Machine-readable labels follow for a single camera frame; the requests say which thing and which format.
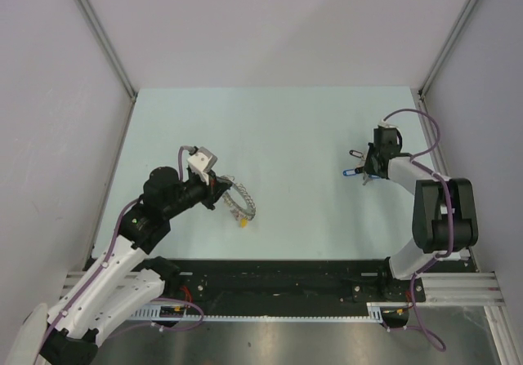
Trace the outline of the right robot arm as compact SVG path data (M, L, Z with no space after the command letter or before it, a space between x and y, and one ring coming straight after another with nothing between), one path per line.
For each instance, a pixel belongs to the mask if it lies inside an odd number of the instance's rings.
M363 173L400 185L413 196L412 239L388 261L390 273L377 280L378 294L397 300L406 281L415 281L435 263L477 244L479 228L472 183L451 178L402 151L397 127L380 124L373 130Z

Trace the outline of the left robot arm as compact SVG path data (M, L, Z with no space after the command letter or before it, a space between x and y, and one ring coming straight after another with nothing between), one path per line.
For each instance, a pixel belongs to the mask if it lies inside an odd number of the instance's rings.
M214 171L182 181L172 167L154 169L142 195L118 216L109 246L49 310L40 355L51 364L89 364L143 305L175 297L181 289L177 267L149 254L170 232L172 218L197 204L214 209L232 185Z

